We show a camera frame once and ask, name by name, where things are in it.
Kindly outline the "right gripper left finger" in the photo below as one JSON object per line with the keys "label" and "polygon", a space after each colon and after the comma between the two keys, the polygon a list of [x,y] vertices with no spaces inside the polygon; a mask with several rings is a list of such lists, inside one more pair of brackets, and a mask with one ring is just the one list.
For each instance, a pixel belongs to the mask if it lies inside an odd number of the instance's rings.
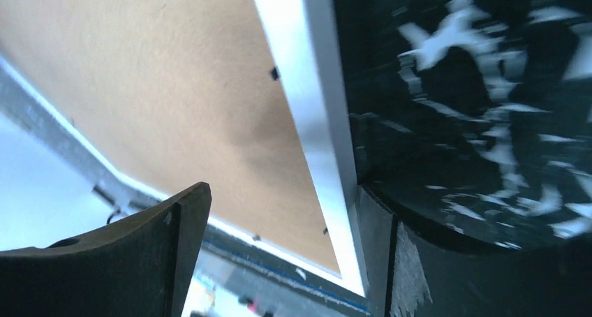
{"label": "right gripper left finger", "polygon": [[180,316],[206,230],[199,182],[44,249],[1,253],[2,316]]}

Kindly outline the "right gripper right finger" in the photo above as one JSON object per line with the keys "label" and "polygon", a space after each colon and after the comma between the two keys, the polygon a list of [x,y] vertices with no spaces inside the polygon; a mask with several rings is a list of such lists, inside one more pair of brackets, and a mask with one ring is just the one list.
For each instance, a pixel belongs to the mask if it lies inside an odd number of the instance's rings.
{"label": "right gripper right finger", "polygon": [[517,251],[398,216],[365,186],[355,212],[371,316],[590,316],[591,236]]}

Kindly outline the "brown cardboard backing board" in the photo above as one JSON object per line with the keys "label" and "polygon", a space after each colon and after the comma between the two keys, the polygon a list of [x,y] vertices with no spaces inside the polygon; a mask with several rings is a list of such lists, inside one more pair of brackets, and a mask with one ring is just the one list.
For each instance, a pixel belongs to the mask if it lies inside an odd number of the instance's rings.
{"label": "brown cardboard backing board", "polygon": [[1,52],[119,172],[338,270],[253,0],[1,0]]}

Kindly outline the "white picture frame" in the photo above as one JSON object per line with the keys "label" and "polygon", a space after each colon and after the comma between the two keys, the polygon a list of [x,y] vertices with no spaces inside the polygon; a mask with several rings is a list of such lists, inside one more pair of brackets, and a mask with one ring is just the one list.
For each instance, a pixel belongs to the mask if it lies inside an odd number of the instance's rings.
{"label": "white picture frame", "polygon": [[[362,261],[355,247],[353,222],[349,217],[356,179],[332,0],[253,0],[253,3],[273,61],[269,75],[282,87],[338,270],[317,265],[215,215],[212,224],[363,296],[366,286]],[[155,198],[170,195],[119,172],[2,52],[1,63],[118,181]]]}

